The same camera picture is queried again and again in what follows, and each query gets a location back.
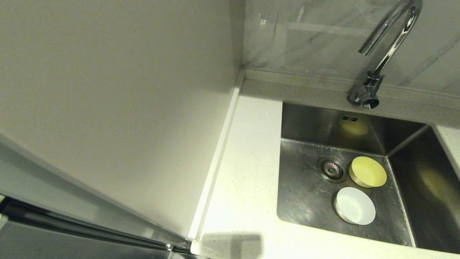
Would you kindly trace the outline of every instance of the backsplash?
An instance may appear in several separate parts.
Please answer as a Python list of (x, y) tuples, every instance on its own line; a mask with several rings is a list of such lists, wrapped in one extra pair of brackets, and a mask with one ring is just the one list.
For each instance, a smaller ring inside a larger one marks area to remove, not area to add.
[[(399, 0), (247, 0), (244, 65), (356, 80), (374, 66), (404, 17), (369, 56), (358, 53)], [(385, 84), (460, 97), (460, 1), (425, 0), (420, 18), (385, 67)]]

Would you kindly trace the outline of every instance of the sink drain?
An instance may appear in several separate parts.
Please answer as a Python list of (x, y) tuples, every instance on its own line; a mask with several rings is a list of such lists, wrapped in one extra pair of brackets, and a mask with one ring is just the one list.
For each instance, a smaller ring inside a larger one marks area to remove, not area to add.
[(342, 161), (333, 157), (323, 157), (316, 165), (321, 176), (329, 182), (344, 182), (347, 177), (346, 167)]

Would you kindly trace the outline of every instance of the kitchen sink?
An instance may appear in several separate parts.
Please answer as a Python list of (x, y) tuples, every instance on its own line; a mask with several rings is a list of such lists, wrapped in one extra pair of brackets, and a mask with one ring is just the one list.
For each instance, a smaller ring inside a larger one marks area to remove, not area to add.
[[(358, 156), (384, 167), (383, 186), (352, 181), (347, 169)], [(335, 212), (344, 187), (374, 202), (371, 224), (349, 224)], [(295, 224), (460, 253), (459, 178), (433, 129), (418, 122), (284, 103), (277, 213)]]

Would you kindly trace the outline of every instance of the countertop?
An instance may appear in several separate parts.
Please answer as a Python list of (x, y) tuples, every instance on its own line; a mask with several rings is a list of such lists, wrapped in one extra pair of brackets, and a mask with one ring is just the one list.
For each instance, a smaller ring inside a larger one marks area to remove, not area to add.
[(460, 111), (380, 98), (364, 111), (346, 93), (246, 80), (214, 186), (200, 240), (192, 252), (212, 259), (418, 258), (460, 255), (368, 240), (280, 220), (276, 214), (282, 102), (409, 119), (434, 126), (459, 172)]

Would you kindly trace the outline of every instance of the chrome faucet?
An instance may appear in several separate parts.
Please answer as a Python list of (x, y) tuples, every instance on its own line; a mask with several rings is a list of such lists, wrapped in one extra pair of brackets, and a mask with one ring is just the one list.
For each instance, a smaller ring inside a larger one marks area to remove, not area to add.
[(354, 87), (351, 94), (348, 96), (348, 101), (354, 105), (360, 105), (365, 109), (373, 109), (379, 105), (379, 99), (377, 98), (377, 91), (379, 90), (380, 84), (382, 83), (384, 75), (381, 75), (383, 68), (393, 55), (398, 50), (404, 39), (413, 28), (415, 21), (420, 15), (422, 10), (423, 0), (401, 0), (399, 1), (380, 21), (375, 27), (368, 39), (359, 49), (359, 53), (369, 55), (375, 46), (380, 42), (388, 29), (403, 15), (408, 13), (406, 20), (404, 21), (401, 32), (396, 36), (393, 44), (390, 46), (386, 54), (382, 57), (382, 60), (374, 70), (367, 72), (367, 79), (364, 80), (362, 85)]

